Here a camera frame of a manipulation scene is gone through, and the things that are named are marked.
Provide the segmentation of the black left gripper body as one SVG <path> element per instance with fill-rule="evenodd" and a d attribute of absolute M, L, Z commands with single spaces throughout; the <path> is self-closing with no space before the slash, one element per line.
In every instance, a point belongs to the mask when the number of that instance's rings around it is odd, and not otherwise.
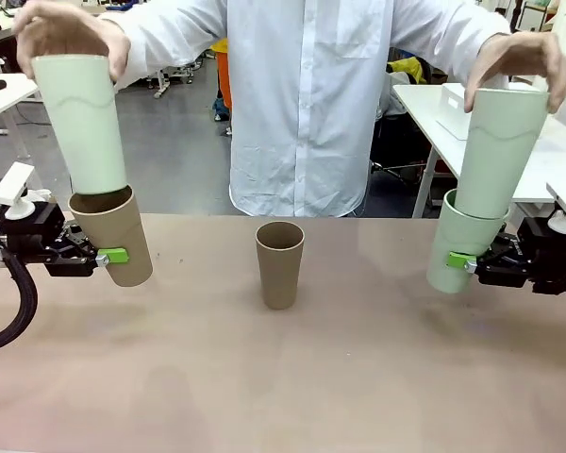
<path fill-rule="evenodd" d="M 34 202 L 33 206 L 34 211 L 20 220 L 9 220 L 7 207 L 0 206 L 2 258 L 16 258 L 24 265 L 41 263 L 51 277 L 64 277 L 63 269 L 56 264 L 57 239 L 65 224 L 64 214 L 55 202 Z"/>

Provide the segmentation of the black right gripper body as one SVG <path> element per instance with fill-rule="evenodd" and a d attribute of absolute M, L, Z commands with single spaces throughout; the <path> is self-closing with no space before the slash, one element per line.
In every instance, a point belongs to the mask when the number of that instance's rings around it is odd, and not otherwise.
<path fill-rule="evenodd" d="M 527 261 L 527 279 L 535 294 L 566 293 L 566 234 L 548 226 L 548 219 L 525 218 L 518 239 Z"/>

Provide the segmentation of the person's right hand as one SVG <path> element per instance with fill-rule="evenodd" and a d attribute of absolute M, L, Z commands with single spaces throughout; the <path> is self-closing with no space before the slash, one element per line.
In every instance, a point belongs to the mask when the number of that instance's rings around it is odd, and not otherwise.
<path fill-rule="evenodd" d="M 32 59 L 53 55 L 93 55 L 108 59 L 112 82 L 124 87 L 131 40 L 111 20 L 82 8 L 53 1 L 29 1 L 16 14 L 12 33 L 17 62 L 29 79 L 35 77 Z"/>

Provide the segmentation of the person's left hand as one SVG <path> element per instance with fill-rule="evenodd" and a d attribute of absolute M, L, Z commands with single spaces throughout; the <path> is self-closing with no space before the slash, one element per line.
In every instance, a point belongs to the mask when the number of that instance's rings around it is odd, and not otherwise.
<path fill-rule="evenodd" d="M 554 33 L 516 32 L 487 39 L 465 87 L 466 112 L 474 107 L 476 91 L 497 75 L 543 77 L 548 86 L 550 113 L 556 113 L 566 98 L 566 55 Z"/>

